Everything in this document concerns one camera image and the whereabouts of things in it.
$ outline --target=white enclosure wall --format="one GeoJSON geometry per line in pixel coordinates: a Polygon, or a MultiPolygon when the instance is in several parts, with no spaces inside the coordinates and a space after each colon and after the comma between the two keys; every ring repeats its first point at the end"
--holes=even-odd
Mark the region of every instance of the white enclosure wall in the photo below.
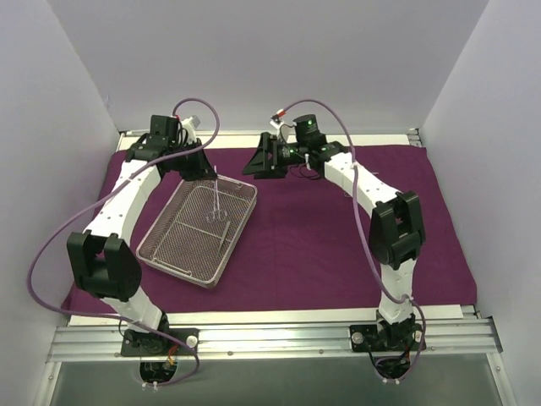
{"type": "Polygon", "coordinates": [[[422,133],[520,405],[541,398],[540,21],[490,0],[422,133]]]}
{"type": "Polygon", "coordinates": [[[404,133],[428,116],[487,0],[49,2],[120,129],[197,95],[223,129],[266,129],[315,97],[350,130],[404,133]]]}
{"type": "MultiPolygon", "coordinates": [[[[45,0],[2,0],[0,22],[0,404],[29,405],[58,316],[32,301],[26,272],[46,236],[96,200],[117,133],[45,0]]],[[[59,305],[70,273],[59,241],[38,291],[59,305]]]]}

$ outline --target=screw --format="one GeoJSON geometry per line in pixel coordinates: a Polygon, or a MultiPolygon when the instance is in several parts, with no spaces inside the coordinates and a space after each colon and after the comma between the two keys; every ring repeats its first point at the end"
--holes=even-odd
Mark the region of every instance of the screw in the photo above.
{"type": "Polygon", "coordinates": [[[363,334],[361,334],[360,332],[355,332],[354,334],[352,334],[352,343],[361,344],[363,343],[363,341],[364,337],[363,334]]]}
{"type": "Polygon", "coordinates": [[[186,345],[188,345],[190,348],[195,348],[198,341],[199,340],[196,336],[188,336],[188,338],[186,338],[186,345]]]}

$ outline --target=purple cloth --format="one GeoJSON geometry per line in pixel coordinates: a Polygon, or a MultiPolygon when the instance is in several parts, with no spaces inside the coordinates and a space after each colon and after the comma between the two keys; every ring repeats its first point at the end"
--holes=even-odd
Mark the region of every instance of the purple cloth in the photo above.
{"type": "MultiPolygon", "coordinates": [[[[243,176],[253,149],[206,150],[218,172],[258,188],[258,201],[220,282],[205,289],[144,263],[142,286],[165,312],[314,310],[377,307],[380,291],[369,270],[351,198],[325,180],[254,180],[243,176]]],[[[125,152],[112,156],[100,196],[112,190],[125,152]]],[[[415,267],[413,293],[421,305],[472,305],[477,289],[455,235],[426,150],[411,146],[357,149],[358,161],[385,183],[418,193],[427,242],[415,267]]],[[[169,173],[141,212],[133,252],[167,203],[180,177],[169,173]]],[[[363,216],[365,231],[369,218],[363,216]]],[[[71,310],[110,312],[73,288],[71,310]]]]}

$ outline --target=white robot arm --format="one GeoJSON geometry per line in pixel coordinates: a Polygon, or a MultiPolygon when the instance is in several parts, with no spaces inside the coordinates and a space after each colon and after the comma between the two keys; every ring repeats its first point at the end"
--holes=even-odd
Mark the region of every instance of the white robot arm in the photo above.
{"type": "MultiPolygon", "coordinates": [[[[400,192],[381,182],[358,162],[355,165],[358,170],[357,203],[371,216],[378,202],[394,200],[396,194],[400,192]]],[[[350,152],[341,152],[325,162],[325,179],[340,186],[350,196],[353,195],[353,174],[350,152]]],[[[406,260],[396,270],[389,264],[381,264],[382,282],[393,297],[400,299],[404,294],[408,297],[412,296],[415,262],[415,259],[406,260]]],[[[382,293],[379,313],[389,324],[406,320],[412,312],[413,308],[409,300],[397,304],[382,293]]]]}
{"type": "MultiPolygon", "coordinates": [[[[178,117],[152,116],[150,132],[128,150],[114,188],[127,180],[129,184],[105,203],[83,233],[72,233],[68,238],[76,286],[119,315],[162,332],[167,331],[167,317],[140,287],[140,265],[129,249],[135,223],[166,172],[178,171],[185,180],[215,178],[216,173],[205,153],[199,151],[149,167],[136,178],[131,179],[131,175],[160,156],[200,146],[195,136],[198,126],[196,116],[182,122],[178,117]]],[[[134,340],[151,334],[136,325],[129,325],[129,329],[134,332],[134,340]]]]}
{"type": "MultiPolygon", "coordinates": [[[[327,142],[318,129],[315,115],[295,118],[297,142],[288,143],[292,126],[285,125],[279,111],[271,120],[275,134],[261,134],[254,156],[244,174],[255,178],[285,178],[287,166],[305,163],[322,178],[353,195],[353,165],[358,170],[357,201],[371,217],[369,247],[381,264],[382,283],[389,294],[400,301],[412,297],[413,268],[424,243],[424,225],[418,197],[401,193],[384,184],[370,171],[353,162],[351,152],[337,141],[327,142]]],[[[389,325],[410,319],[413,308],[409,300],[395,303],[382,293],[379,313],[389,325]]]]}

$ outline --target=metal tray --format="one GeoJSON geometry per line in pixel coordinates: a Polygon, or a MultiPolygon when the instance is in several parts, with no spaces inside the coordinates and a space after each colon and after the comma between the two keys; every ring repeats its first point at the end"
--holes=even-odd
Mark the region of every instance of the metal tray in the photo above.
{"type": "Polygon", "coordinates": [[[255,186],[223,176],[216,181],[182,181],[139,244],[137,257],[174,277],[212,288],[256,198],[255,186]]]}

